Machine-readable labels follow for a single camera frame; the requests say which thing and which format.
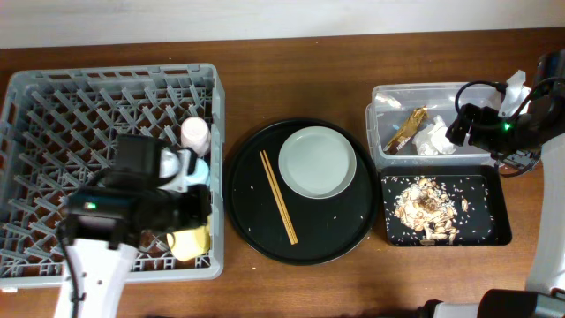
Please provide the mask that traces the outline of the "light blue plastic cup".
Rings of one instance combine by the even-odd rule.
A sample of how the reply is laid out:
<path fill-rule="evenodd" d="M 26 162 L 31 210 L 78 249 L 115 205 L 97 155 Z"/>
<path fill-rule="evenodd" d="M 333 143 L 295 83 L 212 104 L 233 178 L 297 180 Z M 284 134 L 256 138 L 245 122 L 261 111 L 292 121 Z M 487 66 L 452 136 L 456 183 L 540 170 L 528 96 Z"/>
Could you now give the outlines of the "light blue plastic cup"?
<path fill-rule="evenodd" d="M 183 168 L 181 181 L 182 186 L 185 188 L 198 185 L 209 186 L 210 169 L 206 161 L 201 158 L 193 162 L 189 161 L 186 167 Z"/>

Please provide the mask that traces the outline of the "gold snack wrapper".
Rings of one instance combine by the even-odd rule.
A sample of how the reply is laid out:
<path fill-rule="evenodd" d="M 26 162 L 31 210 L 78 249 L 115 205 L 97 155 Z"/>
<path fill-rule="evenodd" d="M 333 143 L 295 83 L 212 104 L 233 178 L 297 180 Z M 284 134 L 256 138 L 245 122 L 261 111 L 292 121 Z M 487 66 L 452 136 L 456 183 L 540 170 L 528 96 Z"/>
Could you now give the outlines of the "gold snack wrapper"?
<path fill-rule="evenodd" d="M 416 108 L 403 122 L 393 138 L 383 148 L 387 155 L 396 155 L 416 134 L 421 123 L 428 118 L 427 107 Z"/>

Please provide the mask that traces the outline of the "grey round plate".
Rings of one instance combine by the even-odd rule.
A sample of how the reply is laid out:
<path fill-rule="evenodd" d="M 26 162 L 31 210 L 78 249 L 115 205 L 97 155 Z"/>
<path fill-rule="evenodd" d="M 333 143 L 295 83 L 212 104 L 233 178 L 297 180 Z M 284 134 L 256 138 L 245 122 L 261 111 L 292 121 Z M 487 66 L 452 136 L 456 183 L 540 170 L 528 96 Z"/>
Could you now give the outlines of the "grey round plate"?
<path fill-rule="evenodd" d="M 278 170 L 285 184 L 308 199 L 322 200 L 343 192 L 357 172 L 351 143 L 335 129 L 308 126 L 282 144 Z"/>

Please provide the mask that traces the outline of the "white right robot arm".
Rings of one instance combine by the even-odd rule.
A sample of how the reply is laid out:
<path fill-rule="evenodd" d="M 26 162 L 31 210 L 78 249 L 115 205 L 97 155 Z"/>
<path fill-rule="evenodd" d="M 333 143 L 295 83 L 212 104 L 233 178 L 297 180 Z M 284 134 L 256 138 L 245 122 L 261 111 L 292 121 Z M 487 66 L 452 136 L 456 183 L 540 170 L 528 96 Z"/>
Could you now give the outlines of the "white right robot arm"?
<path fill-rule="evenodd" d="M 564 52 L 541 56 L 529 93 L 510 99 L 510 84 L 491 85 L 502 93 L 498 110 L 459 101 L 447 138 L 487 151 L 517 177 L 542 163 L 543 201 L 531 272 L 522 291 L 491 289 L 477 304 L 437 299 L 417 317 L 562 317 L 564 315 Z"/>

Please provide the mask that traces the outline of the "yellow plastic bowl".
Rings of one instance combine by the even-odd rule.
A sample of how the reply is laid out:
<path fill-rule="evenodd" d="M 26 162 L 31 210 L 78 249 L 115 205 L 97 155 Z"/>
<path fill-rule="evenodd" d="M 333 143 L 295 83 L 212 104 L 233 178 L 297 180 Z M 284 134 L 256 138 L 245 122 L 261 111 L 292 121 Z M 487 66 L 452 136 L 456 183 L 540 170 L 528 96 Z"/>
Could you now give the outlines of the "yellow plastic bowl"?
<path fill-rule="evenodd" d="M 172 255 L 179 261 L 189 261 L 208 252 L 211 244 L 210 217 L 192 218 L 166 230 Z"/>

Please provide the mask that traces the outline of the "pink plastic cup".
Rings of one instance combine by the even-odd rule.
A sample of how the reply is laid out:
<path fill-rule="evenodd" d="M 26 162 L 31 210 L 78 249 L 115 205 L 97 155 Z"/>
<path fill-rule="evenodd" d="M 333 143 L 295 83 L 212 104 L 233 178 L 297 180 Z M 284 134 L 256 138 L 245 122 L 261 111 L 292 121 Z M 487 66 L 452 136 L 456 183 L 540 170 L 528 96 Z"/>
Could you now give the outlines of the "pink plastic cup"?
<path fill-rule="evenodd" d="M 206 121 L 189 117 L 181 125 L 181 146 L 192 149 L 199 157 L 206 155 L 211 146 L 211 132 Z"/>

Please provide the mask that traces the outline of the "white tissue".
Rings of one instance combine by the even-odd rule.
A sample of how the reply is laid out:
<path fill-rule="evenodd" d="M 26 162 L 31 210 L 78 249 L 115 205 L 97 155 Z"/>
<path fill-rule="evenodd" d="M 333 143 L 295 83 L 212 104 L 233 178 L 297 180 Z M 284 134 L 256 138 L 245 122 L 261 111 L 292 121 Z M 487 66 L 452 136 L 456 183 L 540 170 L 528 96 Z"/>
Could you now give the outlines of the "white tissue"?
<path fill-rule="evenodd" d="M 441 116 L 436 116 L 426 128 L 417 132 L 412 143 L 418 155 L 452 155 L 456 146 L 446 137 L 447 126 Z"/>

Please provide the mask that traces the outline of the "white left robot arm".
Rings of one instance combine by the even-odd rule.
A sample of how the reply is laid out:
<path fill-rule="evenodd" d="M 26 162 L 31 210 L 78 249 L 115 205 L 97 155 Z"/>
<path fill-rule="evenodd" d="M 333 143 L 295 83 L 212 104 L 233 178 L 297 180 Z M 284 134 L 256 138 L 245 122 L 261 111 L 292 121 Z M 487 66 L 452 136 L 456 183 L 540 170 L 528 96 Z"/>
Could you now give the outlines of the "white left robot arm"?
<path fill-rule="evenodd" d="M 179 261 L 205 254 L 211 244 L 205 185 L 186 193 L 87 187 L 70 197 L 66 210 L 56 231 L 64 254 L 57 317 L 115 316 L 145 232 L 162 237 Z"/>

